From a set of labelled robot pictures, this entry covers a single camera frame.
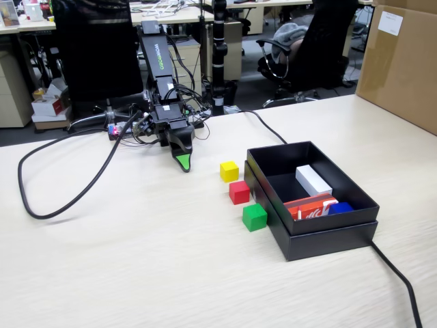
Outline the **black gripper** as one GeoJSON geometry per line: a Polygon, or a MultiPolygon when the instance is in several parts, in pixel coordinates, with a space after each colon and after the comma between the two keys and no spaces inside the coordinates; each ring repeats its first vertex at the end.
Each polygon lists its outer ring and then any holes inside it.
{"type": "Polygon", "coordinates": [[[182,114],[180,104],[156,105],[151,116],[160,145],[170,145],[173,159],[183,172],[188,173],[191,170],[195,129],[182,114]]]}

